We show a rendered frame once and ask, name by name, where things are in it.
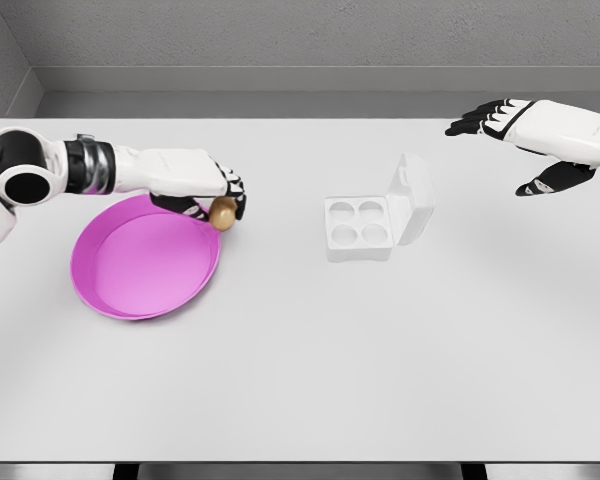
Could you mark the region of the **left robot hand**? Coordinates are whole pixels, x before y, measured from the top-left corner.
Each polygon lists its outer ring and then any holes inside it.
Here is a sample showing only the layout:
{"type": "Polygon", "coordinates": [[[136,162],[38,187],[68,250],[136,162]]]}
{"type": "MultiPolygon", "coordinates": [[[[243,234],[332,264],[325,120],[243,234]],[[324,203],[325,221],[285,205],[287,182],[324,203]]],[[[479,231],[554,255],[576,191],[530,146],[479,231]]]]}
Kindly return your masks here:
{"type": "Polygon", "coordinates": [[[208,222],[201,199],[228,197],[236,204],[235,218],[243,218],[247,196],[242,178],[201,149],[149,151],[149,196],[153,205],[208,222]]]}

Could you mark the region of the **brown egg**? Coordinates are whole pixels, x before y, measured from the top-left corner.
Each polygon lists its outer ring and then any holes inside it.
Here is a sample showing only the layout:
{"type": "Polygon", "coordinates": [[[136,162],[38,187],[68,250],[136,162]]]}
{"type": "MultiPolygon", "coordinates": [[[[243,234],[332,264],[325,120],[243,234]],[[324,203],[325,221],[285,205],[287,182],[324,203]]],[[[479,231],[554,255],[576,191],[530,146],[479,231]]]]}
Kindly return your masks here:
{"type": "Polygon", "coordinates": [[[209,223],[219,232],[227,231],[236,221],[236,211],[237,204],[233,198],[216,197],[209,209],[209,223]]]}

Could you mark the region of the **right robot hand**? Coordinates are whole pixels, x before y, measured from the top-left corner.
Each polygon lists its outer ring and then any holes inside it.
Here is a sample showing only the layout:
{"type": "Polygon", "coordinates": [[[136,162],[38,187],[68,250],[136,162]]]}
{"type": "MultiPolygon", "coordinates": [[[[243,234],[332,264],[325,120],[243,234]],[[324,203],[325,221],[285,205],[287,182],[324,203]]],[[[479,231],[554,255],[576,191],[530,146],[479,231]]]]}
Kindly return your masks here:
{"type": "Polygon", "coordinates": [[[486,135],[557,163],[519,186],[518,197],[547,195],[590,181],[600,166],[600,113],[550,100],[494,100],[453,121],[445,135],[486,135]]]}

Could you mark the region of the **pink round plate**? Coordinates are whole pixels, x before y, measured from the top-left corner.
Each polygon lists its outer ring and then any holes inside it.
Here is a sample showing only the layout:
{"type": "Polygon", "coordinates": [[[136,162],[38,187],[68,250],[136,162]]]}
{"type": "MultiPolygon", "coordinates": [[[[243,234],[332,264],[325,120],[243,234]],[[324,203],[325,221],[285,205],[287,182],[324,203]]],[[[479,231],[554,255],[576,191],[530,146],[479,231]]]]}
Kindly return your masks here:
{"type": "Polygon", "coordinates": [[[121,200],[82,231],[70,273],[80,299],[115,319],[170,313],[215,272],[220,233],[210,224],[153,205],[146,194],[121,200]]]}

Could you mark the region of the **white egg box with lid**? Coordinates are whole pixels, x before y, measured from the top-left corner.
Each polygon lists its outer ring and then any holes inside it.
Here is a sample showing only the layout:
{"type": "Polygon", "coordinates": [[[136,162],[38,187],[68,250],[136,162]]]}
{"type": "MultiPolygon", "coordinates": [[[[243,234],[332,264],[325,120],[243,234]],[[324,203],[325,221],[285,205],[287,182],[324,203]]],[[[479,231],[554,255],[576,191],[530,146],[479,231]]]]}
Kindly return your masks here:
{"type": "Polygon", "coordinates": [[[409,245],[422,235],[435,206],[426,162],[404,154],[385,194],[325,199],[327,259],[385,261],[395,247],[409,245]]]}

